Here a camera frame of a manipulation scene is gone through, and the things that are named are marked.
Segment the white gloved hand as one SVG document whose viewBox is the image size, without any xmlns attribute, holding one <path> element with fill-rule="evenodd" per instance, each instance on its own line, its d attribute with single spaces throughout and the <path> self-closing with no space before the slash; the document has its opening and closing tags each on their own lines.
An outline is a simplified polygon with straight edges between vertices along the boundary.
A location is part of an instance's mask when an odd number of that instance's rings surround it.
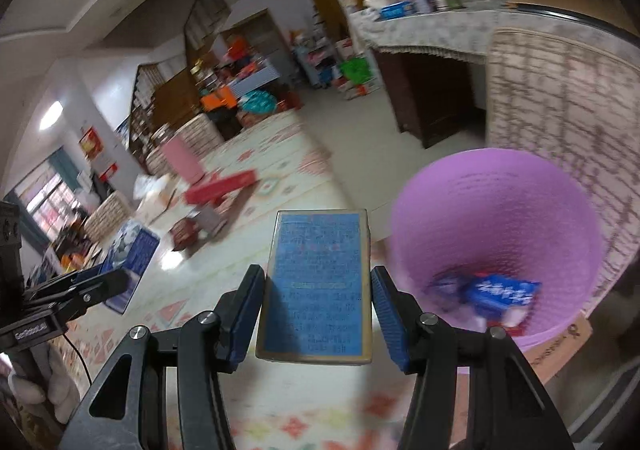
<svg viewBox="0 0 640 450">
<path fill-rule="evenodd" d="M 78 387 L 58 348 L 42 343 L 9 355 L 8 382 L 16 400 L 36 415 L 67 425 L 80 404 Z"/>
</svg>

